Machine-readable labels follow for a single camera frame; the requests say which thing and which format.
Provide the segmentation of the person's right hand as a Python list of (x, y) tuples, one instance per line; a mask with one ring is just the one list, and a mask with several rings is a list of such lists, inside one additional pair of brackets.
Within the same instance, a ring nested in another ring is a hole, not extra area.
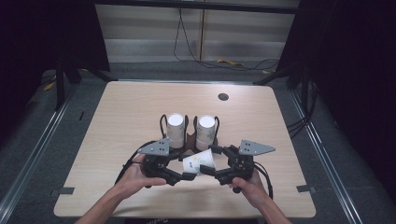
[(247, 201), (256, 209), (262, 209), (270, 199), (257, 170), (253, 171), (249, 180), (235, 177), (229, 187), (232, 189), (240, 188)]

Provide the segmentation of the black overhead bar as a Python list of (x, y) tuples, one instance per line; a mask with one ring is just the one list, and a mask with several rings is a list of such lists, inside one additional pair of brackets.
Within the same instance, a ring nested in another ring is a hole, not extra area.
[(275, 14), (297, 14), (300, 9), (297, 7), (274, 7), (259, 5), (240, 5), (228, 3), (207, 3), (195, 1), (178, 0), (92, 0), (97, 5), (111, 6), (131, 6), (131, 7), (167, 7), (167, 8), (188, 8), (188, 9), (207, 9), (238, 12), (259, 12)]

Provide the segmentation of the person's left hand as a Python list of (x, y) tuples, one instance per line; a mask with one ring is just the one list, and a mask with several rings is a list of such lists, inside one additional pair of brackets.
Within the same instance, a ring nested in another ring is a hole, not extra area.
[(146, 177), (141, 170), (141, 163), (145, 159), (144, 155), (139, 155), (133, 159), (132, 165), (126, 170), (122, 178), (115, 185), (117, 195), (122, 199), (127, 199), (139, 190), (149, 186), (162, 186), (166, 180), (159, 177)]

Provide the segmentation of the black curtain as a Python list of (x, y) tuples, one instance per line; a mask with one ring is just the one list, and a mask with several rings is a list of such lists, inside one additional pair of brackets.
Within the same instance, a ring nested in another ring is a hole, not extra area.
[(280, 67), (299, 62), (396, 203), (396, 0), (300, 0)]
[(0, 0), (0, 144), (60, 58), (73, 82), (78, 68), (109, 69), (95, 3)]

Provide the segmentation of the single printed white paper cup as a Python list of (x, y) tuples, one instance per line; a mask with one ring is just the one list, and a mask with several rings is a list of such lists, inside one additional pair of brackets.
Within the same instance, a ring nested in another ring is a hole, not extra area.
[(208, 166), (210, 168), (216, 167), (211, 149), (190, 155), (187, 158), (184, 158), (182, 163), (183, 171), (185, 173), (192, 174), (200, 174), (200, 167), (202, 165)]

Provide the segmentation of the black metal stand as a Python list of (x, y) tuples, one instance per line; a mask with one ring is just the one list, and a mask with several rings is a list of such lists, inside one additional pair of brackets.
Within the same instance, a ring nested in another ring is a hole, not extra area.
[(286, 67), (277, 69), (274, 73), (265, 77), (262, 80), (254, 81), (253, 85), (265, 86), (271, 81), (279, 77), (288, 77), (287, 88), (289, 90), (295, 90), (299, 84), (301, 84), (301, 97), (302, 106), (304, 111), (308, 108), (308, 82), (309, 75), (307, 66), (302, 62), (292, 63)]
[(99, 77), (105, 82), (117, 81), (116, 78), (105, 75), (98, 69), (95, 69), (88, 62), (84, 62), (79, 57), (71, 56), (68, 54), (61, 55), (56, 61), (56, 90), (57, 90), (57, 104), (55, 109), (59, 110), (64, 102), (64, 78), (67, 77), (69, 82), (72, 84), (79, 84), (81, 81), (81, 75), (78, 69), (86, 69), (96, 77)]

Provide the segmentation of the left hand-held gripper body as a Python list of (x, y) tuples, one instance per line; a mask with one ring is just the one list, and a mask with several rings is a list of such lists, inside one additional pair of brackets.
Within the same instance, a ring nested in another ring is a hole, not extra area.
[(167, 138), (150, 141), (137, 150), (144, 154), (142, 170), (147, 177), (159, 177), (170, 186), (174, 186), (182, 179), (182, 174), (167, 168), (168, 164), (179, 158), (180, 154), (170, 148)]

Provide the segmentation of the metal bar behind table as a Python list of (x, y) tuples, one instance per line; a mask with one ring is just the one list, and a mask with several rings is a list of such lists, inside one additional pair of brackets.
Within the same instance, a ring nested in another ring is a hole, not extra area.
[(182, 83), (182, 84), (213, 84), (213, 85), (243, 85), (253, 86), (253, 82), (247, 81), (207, 81), (207, 80), (159, 80), (159, 79), (118, 79), (121, 82), (148, 82), (148, 83)]

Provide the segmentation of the metal floor rail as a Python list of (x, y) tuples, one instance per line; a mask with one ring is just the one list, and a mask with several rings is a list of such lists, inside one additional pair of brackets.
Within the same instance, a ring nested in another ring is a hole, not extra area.
[(361, 216), (355, 206), (353, 200), (351, 199), (347, 189), (340, 178), (338, 172), (335, 169), (334, 164), (324, 146), (317, 130), (312, 121), (306, 121), (304, 128), (310, 138), (312, 145), (318, 155), (318, 158), (324, 168), (324, 171), (332, 185), (332, 189), (343, 208), (344, 213), (349, 224), (363, 224)]
[(12, 183), (4, 198), (0, 202), (0, 224), (7, 224), (7, 220), (13, 213), (15, 206), (17, 205), (21, 195), (23, 194), (32, 174), (35, 171), (41, 157), (43, 156), (47, 145), (49, 144), (52, 136), (56, 132), (64, 113), (69, 106), (70, 101), (73, 99), (77, 85), (73, 85), (68, 96), (61, 103), (58, 109), (52, 114), (46, 129), (41, 134), (39, 140), (35, 144), (33, 151), (31, 152), (26, 163), (23, 165), (17, 178)]

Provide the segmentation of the dark wire cup holder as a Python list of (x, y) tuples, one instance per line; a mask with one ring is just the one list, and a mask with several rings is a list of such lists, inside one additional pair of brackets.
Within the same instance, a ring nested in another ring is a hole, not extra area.
[[(160, 117), (160, 130), (161, 130), (161, 134), (162, 134), (163, 138), (167, 138), (167, 136), (166, 136), (167, 119), (169, 118), (170, 115), (162, 115)], [(182, 116), (184, 117), (184, 120), (185, 120), (184, 146), (181, 147), (181, 148), (172, 148), (172, 147), (171, 148), (174, 149), (176, 152), (179, 152), (179, 153), (184, 153), (184, 152), (186, 152), (188, 150), (192, 151), (193, 153), (202, 152), (203, 150), (199, 150), (196, 147), (197, 120), (200, 117), (195, 116), (193, 118), (193, 121), (192, 121), (192, 133), (188, 133), (188, 128), (189, 128), (189, 125), (190, 125), (190, 119), (189, 119), (189, 117), (187, 115), (182, 115)], [(216, 121), (215, 140), (213, 141), (212, 145), (217, 145), (218, 144), (218, 132), (219, 132), (220, 122), (219, 122), (219, 118), (218, 117), (216, 117), (216, 116), (212, 116), (212, 117), (214, 117), (215, 121)]]

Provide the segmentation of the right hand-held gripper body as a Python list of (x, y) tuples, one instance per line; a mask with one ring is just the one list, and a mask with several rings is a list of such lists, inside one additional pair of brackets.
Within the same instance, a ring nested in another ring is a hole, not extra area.
[(225, 171), (232, 181), (235, 177), (249, 180), (252, 177), (254, 169), (258, 169), (264, 175), (267, 186), (272, 186), (265, 168), (258, 162), (255, 162), (254, 157), (274, 152), (276, 150), (274, 147), (249, 140), (242, 140), (239, 147), (229, 146), (227, 148), (231, 150), (232, 154), (230, 156), (225, 155), (228, 158), (229, 165)]

